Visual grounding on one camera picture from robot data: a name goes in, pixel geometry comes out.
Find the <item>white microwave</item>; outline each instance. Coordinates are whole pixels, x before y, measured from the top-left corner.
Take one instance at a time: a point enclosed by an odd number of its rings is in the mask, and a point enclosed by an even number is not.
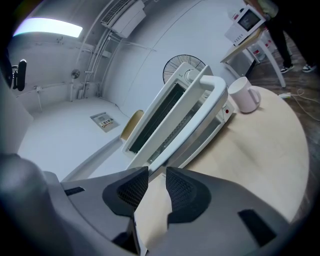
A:
[[[233,21],[232,26],[224,36],[237,46],[256,31],[265,21],[265,18],[254,7],[247,5]]]

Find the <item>white ceiling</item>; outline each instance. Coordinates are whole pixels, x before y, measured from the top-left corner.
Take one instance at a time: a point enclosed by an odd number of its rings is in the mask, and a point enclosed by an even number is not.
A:
[[[78,40],[83,41],[96,17],[109,2],[110,0],[47,0],[34,11],[32,16],[81,26],[83,30]],[[97,22],[86,43],[96,45],[104,30],[105,27]]]

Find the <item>fan guard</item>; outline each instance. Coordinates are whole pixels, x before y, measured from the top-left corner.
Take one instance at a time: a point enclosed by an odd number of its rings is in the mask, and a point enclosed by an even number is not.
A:
[[[169,78],[173,75],[173,73],[179,68],[179,66],[183,62],[189,63],[198,71],[203,70],[206,66],[200,59],[191,55],[183,54],[175,56],[172,59],[170,59],[164,66],[162,73],[164,83],[166,83],[169,80]]]

